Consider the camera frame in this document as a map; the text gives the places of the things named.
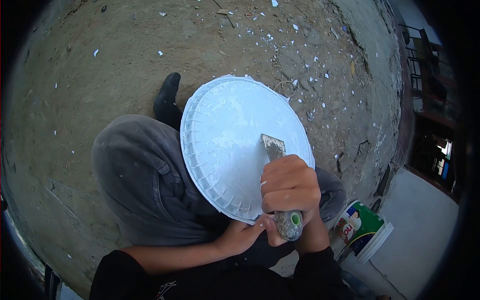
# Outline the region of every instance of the wall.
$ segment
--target wall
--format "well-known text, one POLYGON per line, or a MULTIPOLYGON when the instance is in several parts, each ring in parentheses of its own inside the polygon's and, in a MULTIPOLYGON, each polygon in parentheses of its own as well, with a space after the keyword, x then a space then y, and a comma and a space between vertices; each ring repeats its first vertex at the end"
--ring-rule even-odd
POLYGON ((457 213, 458 205, 451 198, 399 169, 379 213, 395 229, 370 262, 360 265, 351 254, 341 266, 379 294, 414 299, 440 262, 457 213))

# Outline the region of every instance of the plastic lid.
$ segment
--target plastic lid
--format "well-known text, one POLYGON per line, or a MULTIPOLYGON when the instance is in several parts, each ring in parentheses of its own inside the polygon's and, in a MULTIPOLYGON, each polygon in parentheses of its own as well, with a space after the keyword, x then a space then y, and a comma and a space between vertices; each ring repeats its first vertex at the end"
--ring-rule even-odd
POLYGON ((198 190, 219 212, 249 224, 263 213, 260 176, 269 159, 262 133, 284 141, 287 155, 315 168, 288 101, 251 77, 225 75, 202 85, 180 126, 183 159, 198 190))

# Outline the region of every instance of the putty knife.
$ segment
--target putty knife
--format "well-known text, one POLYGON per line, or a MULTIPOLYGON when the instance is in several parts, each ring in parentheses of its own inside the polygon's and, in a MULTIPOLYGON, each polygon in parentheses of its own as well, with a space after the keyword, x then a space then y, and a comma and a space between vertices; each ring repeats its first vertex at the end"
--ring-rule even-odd
MULTIPOLYGON (((263 133, 262 140, 270 161, 286 155, 283 141, 263 133)), ((300 210, 275 211, 275 220, 278 232, 283 239, 294 241, 300 237, 303 230, 303 218, 300 210)))

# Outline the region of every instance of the black sock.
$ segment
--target black sock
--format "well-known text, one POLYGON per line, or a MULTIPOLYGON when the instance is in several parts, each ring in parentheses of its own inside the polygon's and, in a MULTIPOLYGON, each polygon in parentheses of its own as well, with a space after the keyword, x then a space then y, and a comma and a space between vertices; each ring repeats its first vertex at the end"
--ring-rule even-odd
POLYGON ((153 102, 155 118, 166 125, 180 131, 182 112, 175 103, 175 96, 179 89, 180 74, 171 73, 165 78, 158 95, 153 102))

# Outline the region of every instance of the concrete floor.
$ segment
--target concrete floor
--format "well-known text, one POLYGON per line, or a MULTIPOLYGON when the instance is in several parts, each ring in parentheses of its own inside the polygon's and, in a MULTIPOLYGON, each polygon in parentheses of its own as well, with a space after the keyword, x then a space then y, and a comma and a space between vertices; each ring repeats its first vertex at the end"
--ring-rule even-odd
POLYGON ((96 189, 91 145, 119 115, 152 116, 169 72, 182 74, 180 107, 212 76, 249 74, 272 88, 297 79, 295 90, 277 91, 293 93, 317 165, 342 179, 348 202, 368 204, 375 192, 395 151, 402 92, 388 5, 312 0, 273 8, 263 1, 246 18, 250 3, 221 3, 234 12, 232 28, 206 0, 126 0, 104 13, 103 0, 64 1, 61 11, 48 6, 32 28, 2 99, 2 190, 24 239, 80 296, 87 297, 101 258, 128 245, 96 189))

